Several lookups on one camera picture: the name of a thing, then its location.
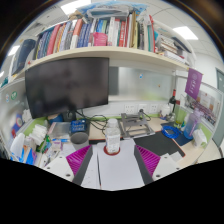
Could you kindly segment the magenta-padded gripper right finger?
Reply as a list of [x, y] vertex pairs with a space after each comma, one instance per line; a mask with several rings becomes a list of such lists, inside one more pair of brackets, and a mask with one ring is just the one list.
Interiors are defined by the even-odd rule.
[[150, 150], [135, 145], [134, 156], [145, 185], [180, 170], [180, 166], [168, 153], [158, 156]]

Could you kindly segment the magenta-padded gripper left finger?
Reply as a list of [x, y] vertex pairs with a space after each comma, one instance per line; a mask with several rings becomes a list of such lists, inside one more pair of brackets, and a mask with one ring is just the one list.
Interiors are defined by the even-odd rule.
[[44, 170], [76, 185], [81, 185], [92, 155], [93, 147], [88, 145], [67, 157], [58, 156]]

